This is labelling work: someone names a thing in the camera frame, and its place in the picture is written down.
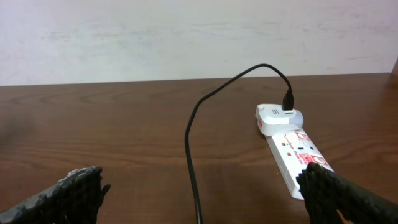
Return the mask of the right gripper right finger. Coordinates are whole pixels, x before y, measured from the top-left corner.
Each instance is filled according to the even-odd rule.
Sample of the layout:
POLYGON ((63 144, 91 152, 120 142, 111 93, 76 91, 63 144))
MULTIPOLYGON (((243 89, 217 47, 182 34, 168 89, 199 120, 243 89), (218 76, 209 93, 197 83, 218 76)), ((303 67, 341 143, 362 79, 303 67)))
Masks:
POLYGON ((310 223, 397 223, 392 203, 316 163, 296 180, 310 223))

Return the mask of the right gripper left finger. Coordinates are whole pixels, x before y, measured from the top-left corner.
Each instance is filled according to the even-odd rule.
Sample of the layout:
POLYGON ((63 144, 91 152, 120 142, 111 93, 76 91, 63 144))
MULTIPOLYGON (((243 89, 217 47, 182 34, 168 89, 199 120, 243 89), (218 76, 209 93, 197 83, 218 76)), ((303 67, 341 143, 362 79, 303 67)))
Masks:
POLYGON ((101 185, 102 168, 75 169, 51 187, 1 212, 1 224, 92 223, 111 184, 101 185))

